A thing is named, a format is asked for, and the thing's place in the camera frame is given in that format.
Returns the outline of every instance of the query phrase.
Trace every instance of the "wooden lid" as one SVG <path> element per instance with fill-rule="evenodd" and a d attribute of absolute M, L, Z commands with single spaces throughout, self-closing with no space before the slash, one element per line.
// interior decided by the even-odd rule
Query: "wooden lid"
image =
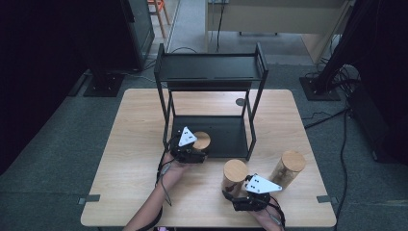
<path fill-rule="evenodd" d="M 211 138 L 205 132 L 195 132 L 194 135 L 197 137 L 197 141 L 192 145 L 193 148 L 202 150 L 210 145 Z"/>
<path fill-rule="evenodd" d="M 232 182 L 241 182 L 248 175 L 248 167 L 240 160 L 230 160 L 224 165 L 224 176 Z"/>
<path fill-rule="evenodd" d="M 282 155 L 283 165 L 291 171 L 301 171 L 306 166 L 306 160 L 302 154 L 296 151 L 286 151 Z"/>

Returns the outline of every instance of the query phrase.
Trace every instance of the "lower shelf tray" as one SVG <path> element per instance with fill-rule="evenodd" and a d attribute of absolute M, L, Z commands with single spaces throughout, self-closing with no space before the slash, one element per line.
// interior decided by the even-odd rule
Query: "lower shelf tray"
<path fill-rule="evenodd" d="M 240 115 L 178 115 L 173 119 L 171 136 L 184 127 L 205 132 L 211 138 L 209 158 L 247 158 L 244 119 Z"/>

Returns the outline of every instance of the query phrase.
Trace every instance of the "background desk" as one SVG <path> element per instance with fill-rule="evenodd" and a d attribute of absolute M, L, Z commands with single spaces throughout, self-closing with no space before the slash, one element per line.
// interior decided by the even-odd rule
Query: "background desk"
<path fill-rule="evenodd" d="M 251 99 L 256 92 L 251 92 Z M 175 92 L 178 112 L 231 114 L 240 112 L 236 99 L 242 92 Z M 124 226 L 154 187 L 157 164 L 163 153 L 165 122 L 157 90 L 127 90 L 117 112 L 99 169 L 81 217 L 85 226 Z M 249 173 L 269 177 L 286 150 L 306 159 L 305 169 L 283 192 L 275 193 L 290 227 L 330 227 L 336 218 L 326 195 L 319 168 L 288 90 L 264 90 L 255 116 L 257 143 L 247 166 Z M 235 212 L 221 191 L 226 159 L 208 159 L 187 172 L 170 192 L 158 225 L 167 227 L 259 227 L 246 212 Z"/>
<path fill-rule="evenodd" d="M 230 0 L 220 31 L 302 34 L 316 64 L 333 36 L 342 32 L 350 6 L 349 0 Z M 220 16 L 220 4 L 206 4 L 206 48 L 208 31 L 218 30 Z"/>

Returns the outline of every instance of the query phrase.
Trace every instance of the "black metal rack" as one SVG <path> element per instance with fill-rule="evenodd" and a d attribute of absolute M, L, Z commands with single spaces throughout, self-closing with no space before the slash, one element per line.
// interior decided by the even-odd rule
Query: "black metal rack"
<path fill-rule="evenodd" d="M 256 142 L 253 120 L 268 76 L 267 62 L 260 43 L 257 43 L 254 53 L 244 54 L 173 54 L 165 53 L 164 46 L 160 44 L 154 74 L 166 122 L 164 146 L 172 114 L 171 136 L 188 126 L 192 132 L 202 131 L 210 135 L 212 144 L 209 157 L 245 158 L 249 161 Z M 168 89 L 167 106 L 163 82 Z M 254 89 L 258 92 L 251 106 L 249 93 Z M 242 113 L 178 115 L 173 102 L 174 91 L 244 91 Z M 251 131 L 249 147 L 245 133 L 245 113 Z"/>

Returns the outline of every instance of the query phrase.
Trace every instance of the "white desk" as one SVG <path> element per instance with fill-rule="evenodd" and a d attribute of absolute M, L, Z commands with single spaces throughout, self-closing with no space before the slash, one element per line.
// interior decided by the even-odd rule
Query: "white desk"
<path fill-rule="evenodd" d="M 256 92 L 251 92 L 254 99 Z M 236 99 L 242 92 L 175 92 L 181 114 L 240 112 Z M 330 203 L 319 203 L 327 195 L 319 168 L 288 90 L 264 90 L 255 116 L 257 143 L 247 162 L 249 173 L 269 177 L 286 150 L 296 150 L 306 167 L 283 191 L 275 193 L 288 227 L 331 227 L 336 218 Z M 124 226 L 150 195 L 157 165 L 163 153 L 164 116 L 157 90 L 127 90 L 105 147 L 89 194 L 100 194 L 98 202 L 87 202 L 81 217 L 85 226 Z M 170 192 L 172 206 L 164 205 L 158 223 L 166 227 L 260 227 L 247 212 L 235 212 L 221 192 L 226 159 L 209 158 L 188 171 Z"/>
<path fill-rule="evenodd" d="M 208 49 L 208 31 L 218 30 L 221 5 L 205 5 Z M 230 0 L 225 5 L 220 30 L 302 34 L 316 64 L 330 40 L 343 28 L 350 6 L 349 0 Z"/>

